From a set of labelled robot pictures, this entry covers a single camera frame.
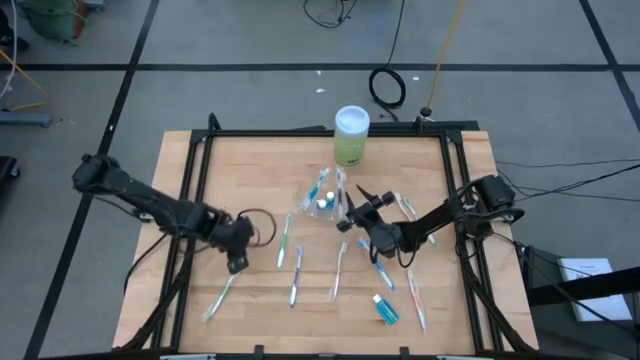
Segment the green canister white lid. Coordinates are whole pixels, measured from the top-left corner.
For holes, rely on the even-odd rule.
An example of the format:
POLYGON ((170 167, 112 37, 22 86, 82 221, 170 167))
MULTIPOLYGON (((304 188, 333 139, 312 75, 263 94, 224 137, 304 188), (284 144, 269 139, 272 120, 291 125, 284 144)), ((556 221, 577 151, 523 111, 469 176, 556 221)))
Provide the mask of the green canister white lid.
POLYGON ((357 164, 364 155, 371 120, 359 106, 348 105, 335 115, 334 156, 343 166, 357 164))

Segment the green toothbrush clear wrapper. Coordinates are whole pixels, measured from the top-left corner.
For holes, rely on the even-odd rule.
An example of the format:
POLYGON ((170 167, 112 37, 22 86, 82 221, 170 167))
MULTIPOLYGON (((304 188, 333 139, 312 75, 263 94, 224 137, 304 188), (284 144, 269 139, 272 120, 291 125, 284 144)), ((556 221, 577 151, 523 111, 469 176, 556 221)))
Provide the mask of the green toothbrush clear wrapper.
POLYGON ((289 213, 285 218, 285 223, 284 223, 284 227, 281 235, 280 248, 279 248, 279 253, 277 258, 278 270, 281 270, 283 268, 284 257, 286 254, 287 242, 288 242, 289 233, 290 233, 292 222, 293 222, 293 217, 294 217, 293 213, 289 213))
MULTIPOLYGON (((409 198, 407 198, 406 196, 403 196, 403 202, 406 205, 406 207, 409 209, 409 212, 411 213, 411 216, 413 218, 413 221, 416 221, 418 219, 417 213, 415 211, 415 208, 413 207, 413 204, 411 203, 411 201, 409 200, 409 198)), ((434 247, 437 245, 436 244, 436 240, 433 234, 429 234, 428 235, 428 241, 429 243, 431 243, 434 247)))
POLYGON ((203 322, 208 322, 215 316, 215 314, 219 310, 219 308, 222 305, 224 299, 228 295, 231 287, 233 286, 234 282, 236 281, 236 279, 238 277, 239 277, 239 273, 233 274, 233 275, 231 275, 229 277, 229 279, 227 280, 223 290, 219 294, 217 300, 215 302, 213 302, 211 304, 211 306, 207 309, 207 311, 203 314, 203 316, 202 316, 202 321, 203 322))

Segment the black metal bar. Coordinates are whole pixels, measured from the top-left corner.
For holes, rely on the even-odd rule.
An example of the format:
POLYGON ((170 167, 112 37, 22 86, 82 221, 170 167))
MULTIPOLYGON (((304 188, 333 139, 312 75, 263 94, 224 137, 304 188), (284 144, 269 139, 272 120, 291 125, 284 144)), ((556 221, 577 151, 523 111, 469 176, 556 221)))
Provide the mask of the black metal bar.
POLYGON ((552 305, 640 292, 640 267, 577 280, 554 283, 527 291, 531 306, 552 305))

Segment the green bag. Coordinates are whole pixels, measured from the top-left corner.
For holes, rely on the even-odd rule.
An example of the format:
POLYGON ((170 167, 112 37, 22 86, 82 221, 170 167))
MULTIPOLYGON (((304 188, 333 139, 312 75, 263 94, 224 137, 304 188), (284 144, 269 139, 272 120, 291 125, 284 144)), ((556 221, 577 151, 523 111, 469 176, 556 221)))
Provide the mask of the green bag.
POLYGON ((83 0, 21 0, 24 18, 41 37, 77 46, 90 10, 83 0))

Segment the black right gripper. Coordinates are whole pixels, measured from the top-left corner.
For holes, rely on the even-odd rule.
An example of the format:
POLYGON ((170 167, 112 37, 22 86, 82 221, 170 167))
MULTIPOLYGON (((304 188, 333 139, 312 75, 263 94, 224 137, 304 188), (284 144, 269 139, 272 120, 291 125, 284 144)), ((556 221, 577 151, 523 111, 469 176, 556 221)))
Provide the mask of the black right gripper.
POLYGON ((379 197, 367 192, 360 185, 356 185, 356 187, 367 201, 356 207, 349 193, 346 192, 347 212, 345 219, 340 220, 336 228, 342 233, 346 233, 354 226, 363 229, 370 240, 373 252, 371 258, 377 258, 379 255, 386 258, 395 257, 398 252, 401 231, 398 226, 386 223, 378 212, 381 207, 388 206, 395 201, 394 194, 388 191, 379 197))

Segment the clear acrylic organizer box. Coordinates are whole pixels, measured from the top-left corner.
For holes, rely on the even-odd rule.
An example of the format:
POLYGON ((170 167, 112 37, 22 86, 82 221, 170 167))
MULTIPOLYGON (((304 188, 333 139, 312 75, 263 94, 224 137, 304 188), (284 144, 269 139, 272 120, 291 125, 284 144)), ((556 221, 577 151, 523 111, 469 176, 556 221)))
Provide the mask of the clear acrylic organizer box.
POLYGON ((300 213, 307 214, 307 215, 312 216, 312 217, 325 218, 325 219, 327 219, 329 221, 337 222, 337 221, 339 221, 339 219, 338 219, 338 215, 337 215, 337 211, 336 211, 336 194, 337 194, 336 191, 322 191, 320 189, 318 194, 317 194, 317 196, 316 196, 316 199, 312 202, 312 204, 311 204, 311 206, 309 207, 308 210, 302 211, 300 209, 300 206, 301 206, 301 203, 302 203, 302 200, 303 200, 302 199, 301 202, 299 203, 298 207, 297 207, 297 211, 300 212, 300 213), (328 210, 325 211, 325 212, 319 212, 317 210, 317 208, 316 208, 317 201, 319 199, 326 200, 326 194, 328 192, 333 192, 335 194, 335 205, 334 205, 334 207, 332 209, 328 208, 328 210))

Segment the white paper booklet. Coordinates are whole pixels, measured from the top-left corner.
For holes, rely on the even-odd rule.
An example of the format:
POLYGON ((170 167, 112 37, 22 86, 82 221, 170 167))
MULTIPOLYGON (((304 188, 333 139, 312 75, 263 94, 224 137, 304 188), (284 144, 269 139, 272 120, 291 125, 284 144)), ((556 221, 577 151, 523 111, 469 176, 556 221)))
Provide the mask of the white paper booklet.
MULTIPOLYGON (((573 281, 612 272, 611 265, 607 258, 559 258, 556 260, 556 263, 559 266, 564 281, 573 281)), ((622 295, 581 300, 580 303, 613 321, 632 319, 629 308, 622 295)), ((571 306, 578 322, 600 321, 600 318, 584 307, 575 303, 572 303, 571 306)))

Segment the black metal table frame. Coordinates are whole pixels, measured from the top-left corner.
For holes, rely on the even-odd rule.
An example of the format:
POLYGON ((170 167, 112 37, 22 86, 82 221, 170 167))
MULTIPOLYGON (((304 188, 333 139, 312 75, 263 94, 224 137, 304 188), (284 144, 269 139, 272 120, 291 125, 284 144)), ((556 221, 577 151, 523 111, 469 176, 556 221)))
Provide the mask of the black metal table frame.
POLYGON ((363 231, 341 233, 327 220, 294 215, 319 172, 334 162, 331 131, 169 131, 162 141, 153 185, 169 195, 186 193, 237 213, 250 209, 262 246, 248 253, 215 316, 202 321, 230 275, 223 253, 208 249, 194 258, 185 291, 170 304, 147 347, 184 353, 267 355, 340 354, 366 357, 463 354, 493 345, 494 322, 464 283, 454 250, 455 230, 436 234, 410 258, 426 314, 422 332, 406 270, 397 260, 384 266, 391 292, 358 240, 363 231), (284 264, 277 258, 284 221, 293 213, 284 264), (348 242, 337 298, 329 301, 341 243, 348 242), (289 307, 296 247, 304 254, 297 300, 289 307), (387 325, 372 301, 379 294, 399 320, 387 325))

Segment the black chair base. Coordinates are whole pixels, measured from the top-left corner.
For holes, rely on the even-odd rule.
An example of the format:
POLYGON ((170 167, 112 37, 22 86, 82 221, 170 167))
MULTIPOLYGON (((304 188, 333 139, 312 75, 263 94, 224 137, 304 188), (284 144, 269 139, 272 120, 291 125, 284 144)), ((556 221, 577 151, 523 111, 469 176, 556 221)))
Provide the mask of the black chair base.
POLYGON ((6 197, 20 175, 21 170, 15 157, 0 156, 0 201, 6 197))

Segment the grey flat base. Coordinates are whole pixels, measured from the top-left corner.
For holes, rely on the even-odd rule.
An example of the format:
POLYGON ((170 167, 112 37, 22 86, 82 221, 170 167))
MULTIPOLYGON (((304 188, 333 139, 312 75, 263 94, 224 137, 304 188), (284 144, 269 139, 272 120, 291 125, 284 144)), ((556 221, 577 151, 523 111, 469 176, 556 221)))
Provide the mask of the grey flat base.
POLYGON ((46 113, 0 111, 0 125, 40 126, 48 128, 51 124, 51 117, 46 113))

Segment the blue toothbrush clear wrapper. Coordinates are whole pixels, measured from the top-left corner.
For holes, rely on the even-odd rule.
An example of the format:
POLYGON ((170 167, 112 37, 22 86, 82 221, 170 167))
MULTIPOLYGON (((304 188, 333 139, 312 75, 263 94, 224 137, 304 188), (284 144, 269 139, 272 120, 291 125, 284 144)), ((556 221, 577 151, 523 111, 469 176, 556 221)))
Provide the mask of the blue toothbrush clear wrapper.
MULTIPOLYGON (((358 240, 358 244, 365 251, 365 253, 367 255, 367 258, 371 259, 371 255, 373 254, 373 252, 371 251, 371 248, 369 247, 369 243, 364 238, 360 238, 358 240)), ((378 273, 379 277, 381 278, 381 280, 385 284, 385 286, 391 292, 394 292, 395 291, 394 283, 391 280, 391 278, 390 278, 389 274, 387 273, 387 271, 385 270, 385 268, 379 262, 373 262, 373 266, 376 269, 376 272, 378 273)))

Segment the dark grey cabinet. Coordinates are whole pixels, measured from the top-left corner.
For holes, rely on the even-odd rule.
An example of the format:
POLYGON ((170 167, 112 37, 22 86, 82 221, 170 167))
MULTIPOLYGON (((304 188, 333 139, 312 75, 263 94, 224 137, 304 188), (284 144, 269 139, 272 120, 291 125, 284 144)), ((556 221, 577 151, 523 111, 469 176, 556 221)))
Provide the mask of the dark grey cabinet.
MULTIPOLYGON (((526 248, 522 266, 526 293, 551 282, 567 282, 561 278, 556 263, 559 258, 532 246, 526 248)), ((635 315, 629 321, 613 321, 603 317, 599 322, 578 322, 570 306, 575 303, 583 307, 580 301, 539 306, 529 304, 534 327, 629 359, 640 356, 640 305, 634 308, 635 315)))

